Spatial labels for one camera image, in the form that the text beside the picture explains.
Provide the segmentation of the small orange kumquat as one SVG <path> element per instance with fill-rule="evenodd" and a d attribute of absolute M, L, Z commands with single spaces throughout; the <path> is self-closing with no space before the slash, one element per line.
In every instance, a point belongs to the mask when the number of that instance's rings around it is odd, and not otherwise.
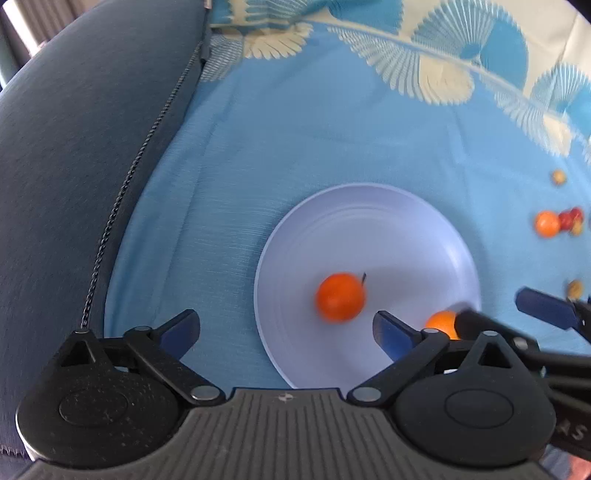
<path fill-rule="evenodd" d="M 426 322 L 425 329 L 436 329 L 445 333 L 451 340 L 459 340 L 455 328 L 457 314 L 451 310 L 444 310 L 433 314 Z"/>

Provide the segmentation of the tan longan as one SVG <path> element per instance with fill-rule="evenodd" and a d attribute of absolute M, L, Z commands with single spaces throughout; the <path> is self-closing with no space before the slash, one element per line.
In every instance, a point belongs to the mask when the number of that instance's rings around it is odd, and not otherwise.
<path fill-rule="evenodd" d="M 562 186 L 566 183 L 567 176 L 564 171 L 557 169 L 552 172 L 551 179 L 554 185 Z"/>
<path fill-rule="evenodd" d="M 581 280 L 575 279 L 568 283 L 566 288 L 566 297 L 570 301 L 576 301 L 583 298 L 585 287 Z"/>
<path fill-rule="evenodd" d="M 584 222 L 581 220 L 575 220 L 573 222 L 571 229 L 570 229 L 570 234 L 572 236 L 579 236 L 582 234 L 583 229 L 584 229 Z"/>

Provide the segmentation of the orange tangerine with stem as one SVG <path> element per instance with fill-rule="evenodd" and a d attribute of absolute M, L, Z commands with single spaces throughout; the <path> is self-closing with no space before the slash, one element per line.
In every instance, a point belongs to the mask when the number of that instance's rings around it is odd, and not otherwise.
<path fill-rule="evenodd" d="M 315 308 L 325 321 L 349 322 L 363 311 L 367 302 L 367 275 L 339 272 L 325 278 L 315 292 Z"/>

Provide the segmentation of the orange kumquat oval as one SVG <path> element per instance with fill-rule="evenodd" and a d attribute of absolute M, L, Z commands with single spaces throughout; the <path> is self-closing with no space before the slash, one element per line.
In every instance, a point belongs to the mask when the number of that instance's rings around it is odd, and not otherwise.
<path fill-rule="evenodd" d="M 561 220 L 557 213 L 549 210 L 539 212 L 534 221 L 534 229 L 542 238 L 553 238 L 561 231 Z"/>

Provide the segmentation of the red cherry tomato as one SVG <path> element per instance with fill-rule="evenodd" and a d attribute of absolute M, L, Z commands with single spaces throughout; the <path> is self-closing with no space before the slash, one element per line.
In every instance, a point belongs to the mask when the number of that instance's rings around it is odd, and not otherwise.
<path fill-rule="evenodd" d="M 571 218 L 574 222 L 584 221 L 584 212 L 580 207 L 574 207 L 570 210 Z"/>
<path fill-rule="evenodd" d="M 574 217 L 571 211 L 560 212 L 558 219 L 561 231 L 570 231 L 573 228 Z"/>

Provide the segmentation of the tan longan top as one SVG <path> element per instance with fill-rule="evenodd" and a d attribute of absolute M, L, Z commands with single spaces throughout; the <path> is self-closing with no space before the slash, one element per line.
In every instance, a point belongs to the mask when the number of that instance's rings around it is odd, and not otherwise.
<path fill-rule="evenodd" d="M 552 172 L 551 179 L 554 185 L 562 186 L 566 183 L 567 176 L 564 171 L 557 169 Z"/>

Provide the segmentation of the lavender round plate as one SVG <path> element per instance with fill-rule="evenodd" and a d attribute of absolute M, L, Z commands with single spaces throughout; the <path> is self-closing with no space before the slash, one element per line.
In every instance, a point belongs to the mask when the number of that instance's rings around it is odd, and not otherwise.
<path fill-rule="evenodd" d="M 325 278 L 363 281 L 363 311 L 322 319 Z M 386 310 L 417 330 L 443 310 L 480 309 L 481 288 L 465 241 L 437 209 L 395 187 L 353 183 L 301 201 L 271 232 L 256 268 L 254 316 L 266 354 L 293 388 L 346 392 L 391 364 L 373 336 Z"/>

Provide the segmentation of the blue patterned bed sheet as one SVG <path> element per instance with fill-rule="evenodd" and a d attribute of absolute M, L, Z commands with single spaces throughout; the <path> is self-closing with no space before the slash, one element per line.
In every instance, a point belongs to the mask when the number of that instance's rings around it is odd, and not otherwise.
<path fill-rule="evenodd" d="M 566 1 L 217 1 L 187 115 L 132 214 L 104 333 L 200 317 L 185 363 L 223 389 L 284 388 L 256 325 L 256 268 L 301 201 L 353 183 L 443 214 L 481 310 L 561 353 L 589 344 L 519 312 L 517 291 L 590 284 L 590 23 Z M 553 184 L 562 170 L 567 181 Z"/>

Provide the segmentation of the dark blue sofa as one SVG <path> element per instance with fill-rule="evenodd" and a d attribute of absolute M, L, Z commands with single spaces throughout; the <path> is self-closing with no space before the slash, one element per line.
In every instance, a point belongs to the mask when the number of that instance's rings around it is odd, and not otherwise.
<path fill-rule="evenodd" d="M 1 475 L 19 402 L 76 328 L 103 325 L 122 236 L 208 47 L 200 1 L 103 1 L 1 95 Z"/>

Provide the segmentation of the grey curtain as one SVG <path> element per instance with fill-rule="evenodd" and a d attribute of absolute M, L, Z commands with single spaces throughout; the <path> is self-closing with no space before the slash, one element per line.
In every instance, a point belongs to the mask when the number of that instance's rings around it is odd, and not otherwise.
<path fill-rule="evenodd" d="M 98 1 L 2 1 L 1 88 L 51 39 Z"/>

